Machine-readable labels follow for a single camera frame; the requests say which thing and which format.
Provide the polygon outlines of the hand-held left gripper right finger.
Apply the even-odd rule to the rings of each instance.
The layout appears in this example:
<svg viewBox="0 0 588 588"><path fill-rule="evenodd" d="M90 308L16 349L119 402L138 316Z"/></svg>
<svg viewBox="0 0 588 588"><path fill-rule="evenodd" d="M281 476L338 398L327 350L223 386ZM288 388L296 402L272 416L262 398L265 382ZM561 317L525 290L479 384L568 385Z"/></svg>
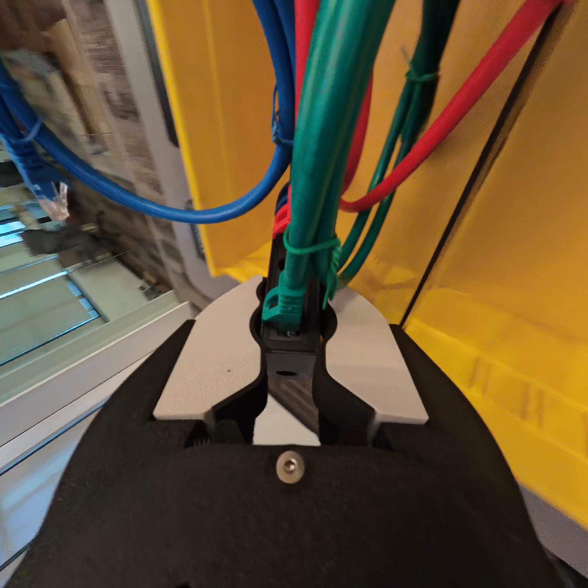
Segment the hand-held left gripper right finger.
<svg viewBox="0 0 588 588"><path fill-rule="evenodd" d="M370 446L383 424L429 415L386 318L349 287L321 315L313 401L322 445Z"/></svg>

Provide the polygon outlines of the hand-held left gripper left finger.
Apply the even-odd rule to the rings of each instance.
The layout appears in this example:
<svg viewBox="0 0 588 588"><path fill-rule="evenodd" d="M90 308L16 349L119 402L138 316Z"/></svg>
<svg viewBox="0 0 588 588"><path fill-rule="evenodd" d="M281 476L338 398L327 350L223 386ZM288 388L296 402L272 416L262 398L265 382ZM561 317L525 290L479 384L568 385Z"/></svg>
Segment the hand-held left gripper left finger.
<svg viewBox="0 0 588 588"><path fill-rule="evenodd" d="M156 420L200 421L211 436L229 422L252 444L256 419L268 400L267 361L258 334L263 285L255 276L198 314L154 408Z"/></svg>

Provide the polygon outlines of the black ethernet switch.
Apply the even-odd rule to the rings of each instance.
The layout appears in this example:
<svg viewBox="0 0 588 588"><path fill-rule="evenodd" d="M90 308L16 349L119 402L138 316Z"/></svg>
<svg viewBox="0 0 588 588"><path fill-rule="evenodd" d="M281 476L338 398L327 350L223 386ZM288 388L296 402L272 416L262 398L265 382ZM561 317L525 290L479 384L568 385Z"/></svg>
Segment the black ethernet switch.
<svg viewBox="0 0 588 588"><path fill-rule="evenodd" d="M268 276L263 287L267 295L278 285L286 261L283 234L290 223L290 183L278 193L272 229ZM320 348L321 285L307 283L303 315L296 331L283 331L269 322L262 322L260 335L265 345L268 375L271 377L310 380Z"/></svg>

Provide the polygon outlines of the yellow plastic bin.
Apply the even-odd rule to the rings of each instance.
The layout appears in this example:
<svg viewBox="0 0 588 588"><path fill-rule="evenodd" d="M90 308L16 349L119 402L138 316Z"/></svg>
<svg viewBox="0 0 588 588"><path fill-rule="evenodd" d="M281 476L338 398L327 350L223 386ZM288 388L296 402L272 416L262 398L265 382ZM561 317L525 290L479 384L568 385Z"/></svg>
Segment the yellow plastic bin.
<svg viewBox="0 0 588 588"><path fill-rule="evenodd" d="M587 1L463 1L477 46L512 25L415 142L339 209L393 1L295 1L295 247L355 201L391 208L355 287L481 409L524 487L587 527Z"/></svg>

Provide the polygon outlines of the black oval pad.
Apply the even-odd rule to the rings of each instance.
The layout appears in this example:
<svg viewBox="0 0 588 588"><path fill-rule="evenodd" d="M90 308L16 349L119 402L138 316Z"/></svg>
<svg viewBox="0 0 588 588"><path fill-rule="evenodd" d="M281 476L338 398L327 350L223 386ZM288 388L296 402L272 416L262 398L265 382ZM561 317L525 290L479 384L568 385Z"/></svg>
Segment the black oval pad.
<svg viewBox="0 0 588 588"><path fill-rule="evenodd" d="M309 431L318 435L319 412L313 402L311 380L270 377L268 393Z"/></svg>

